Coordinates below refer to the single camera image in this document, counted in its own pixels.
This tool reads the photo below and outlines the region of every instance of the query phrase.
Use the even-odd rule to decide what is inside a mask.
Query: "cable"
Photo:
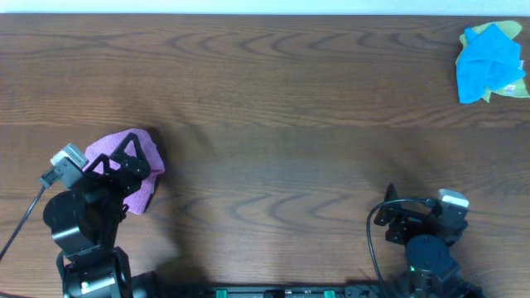
[[[390,296],[388,295],[387,287],[384,285],[384,280],[381,276],[381,271],[379,270],[378,262],[375,260],[375,253],[373,252],[372,244],[372,235],[370,234],[370,220],[372,219],[373,214],[382,207],[388,206],[390,204],[405,202],[416,202],[425,204],[426,199],[395,199],[391,201],[382,202],[373,207],[370,213],[368,214],[368,217],[366,218],[366,237],[368,238],[368,248],[370,250],[370,255],[372,256],[373,269],[375,269],[375,273],[378,275],[379,283],[381,284],[381,289],[383,291],[384,297],[386,298],[389,298]]]
[[[24,217],[21,219],[20,223],[18,224],[18,227],[15,228],[15,231],[13,232],[13,235],[9,238],[9,241],[7,241],[7,244],[5,247],[3,247],[2,253],[0,253],[0,261],[3,259],[3,255],[6,254],[7,250],[11,246],[11,243],[13,243],[13,240],[15,240],[15,237],[18,235],[18,232],[20,232],[22,225],[26,222],[27,218],[30,216],[31,211],[33,210],[33,207],[35,207],[36,202],[39,201],[39,199],[42,197],[42,194],[44,193],[44,190],[46,190],[45,186],[41,187],[41,190],[36,195],[35,199],[33,200],[33,203],[31,203],[30,208],[27,209],[26,214],[24,214]]]

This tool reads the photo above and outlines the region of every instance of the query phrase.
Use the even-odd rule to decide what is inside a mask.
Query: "yellow cloth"
[[[491,24],[497,25],[497,27],[504,34],[506,34],[506,36],[509,37],[509,39],[513,39],[523,29],[521,25],[517,23],[516,21],[502,21],[502,22],[485,23],[484,25],[473,27],[471,28],[471,30],[473,30],[476,34],[480,34],[484,30],[486,30],[486,28],[488,28],[489,25]],[[464,50],[467,47],[467,40],[465,39],[464,34],[460,36],[460,42],[464,46],[464,48],[462,49]],[[528,91],[527,91],[526,85],[524,84],[523,79],[518,79],[517,81],[501,89],[497,89],[493,91],[486,87],[486,93],[484,94],[482,99],[489,103],[489,97],[491,96],[492,92],[498,95],[509,96],[509,97],[518,98],[518,99],[530,98],[530,94],[528,94]]]

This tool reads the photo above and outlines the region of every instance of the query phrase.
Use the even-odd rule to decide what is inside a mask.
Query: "wooden table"
[[[458,36],[482,17],[0,16],[2,245],[65,144],[148,129],[167,173],[120,225],[134,275],[374,279],[364,222],[389,182],[470,199],[452,248],[490,297],[530,291],[530,102],[458,103]],[[516,41],[530,58],[530,21]],[[60,296],[45,193],[0,289]],[[374,227],[387,280],[403,247]]]

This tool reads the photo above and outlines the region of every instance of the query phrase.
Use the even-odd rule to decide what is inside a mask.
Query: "pink cloth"
[[[103,137],[94,144],[86,147],[84,155],[89,159],[89,164],[84,169],[86,170],[92,161],[94,161],[100,154],[103,153],[106,156],[110,156],[130,132],[137,134],[143,153],[145,154],[147,161],[149,161],[149,165],[151,165],[151,174],[144,181],[142,181],[142,187],[140,190],[132,195],[129,195],[125,199],[124,203],[129,206],[129,211],[133,212],[134,214],[142,214],[145,212],[147,203],[149,203],[149,199],[151,198],[151,195],[155,189],[157,175],[160,175],[165,170],[164,162],[160,158],[160,154],[158,154],[157,151],[157,145],[152,142],[149,132],[146,132],[143,129],[131,128],[124,132],[118,132]],[[136,156],[132,142],[129,142],[125,148],[125,153],[130,156]],[[110,167],[117,170],[119,168],[119,164],[117,162],[110,161]],[[103,165],[100,164],[96,166],[94,171],[102,173]]]

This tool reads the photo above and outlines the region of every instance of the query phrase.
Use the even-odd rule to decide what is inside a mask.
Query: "blue cloth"
[[[469,45],[456,64],[456,82],[461,103],[473,103],[486,92],[497,90],[521,79],[521,46],[491,25],[480,35],[465,29]]]

